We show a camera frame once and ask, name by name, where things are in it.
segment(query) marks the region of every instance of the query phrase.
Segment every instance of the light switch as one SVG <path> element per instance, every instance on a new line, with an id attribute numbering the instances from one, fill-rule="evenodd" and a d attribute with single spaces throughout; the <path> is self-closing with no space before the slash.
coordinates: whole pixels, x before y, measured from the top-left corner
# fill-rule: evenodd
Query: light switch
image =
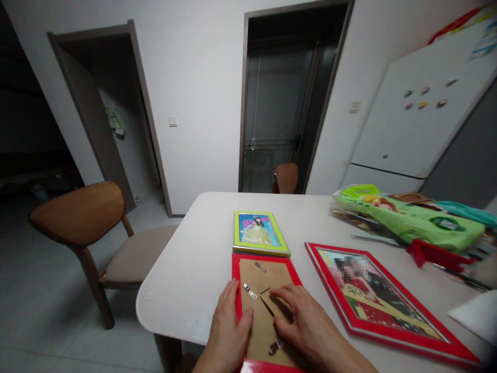
<path id="1" fill-rule="evenodd" d="M 350 103 L 348 113 L 349 114 L 356 114 L 359 112 L 360 108 L 361 108 L 361 101 L 354 101 L 354 102 Z"/>

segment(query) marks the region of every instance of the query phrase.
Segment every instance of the chair seat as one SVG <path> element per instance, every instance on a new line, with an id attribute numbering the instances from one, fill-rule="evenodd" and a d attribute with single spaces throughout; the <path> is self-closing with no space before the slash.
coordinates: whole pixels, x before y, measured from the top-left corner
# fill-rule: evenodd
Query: chair seat
<path id="1" fill-rule="evenodd" d="M 143 282 L 177 228 L 168 225 L 129 237 L 107 266 L 107 281 Z"/>

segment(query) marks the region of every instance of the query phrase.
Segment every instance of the snack package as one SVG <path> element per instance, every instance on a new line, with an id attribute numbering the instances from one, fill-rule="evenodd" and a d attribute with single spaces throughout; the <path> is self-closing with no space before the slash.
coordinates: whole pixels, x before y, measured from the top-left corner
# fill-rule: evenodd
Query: snack package
<path id="1" fill-rule="evenodd" d="M 371 216 L 407 243 L 419 238 L 442 249 L 459 252 L 485 230 L 472 220 L 414 206 L 382 195 L 372 184 L 349 185 L 333 194 L 341 205 Z"/>

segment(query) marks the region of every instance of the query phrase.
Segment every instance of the wooden chair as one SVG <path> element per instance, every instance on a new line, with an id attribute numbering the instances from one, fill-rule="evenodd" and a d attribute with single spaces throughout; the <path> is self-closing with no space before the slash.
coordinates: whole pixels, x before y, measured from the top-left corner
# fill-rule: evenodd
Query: wooden chair
<path id="1" fill-rule="evenodd" d="M 40 232 L 68 246 L 78 257 L 106 329 L 114 327 L 114 317 L 104 288 L 139 289 L 178 228 L 170 225 L 134 234 L 125 211 L 121 188 L 105 181 L 54 198 L 30 214 Z M 129 238 L 99 272 L 87 246 L 120 221 Z"/>
<path id="2" fill-rule="evenodd" d="M 299 169 L 295 163 L 283 163 L 273 169 L 275 182 L 271 184 L 274 194 L 293 194 L 299 178 Z"/>

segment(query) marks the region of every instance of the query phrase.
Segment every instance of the green picture frame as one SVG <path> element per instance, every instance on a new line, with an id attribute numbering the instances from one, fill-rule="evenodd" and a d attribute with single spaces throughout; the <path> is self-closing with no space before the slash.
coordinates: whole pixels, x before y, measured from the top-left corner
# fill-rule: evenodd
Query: green picture frame
<path id="1" fill-rule="evenodd" d="M 243 236 L 248 237 L 249 234 L 250 240 L 244 240 Z M 258 241 L 271 242 L 271 244 L 257 243 Z M 233 249 L 290 257 L 290 250 L 281 234 L 280 227 L 274 215 L 268 211 L 235 211 Z"/>

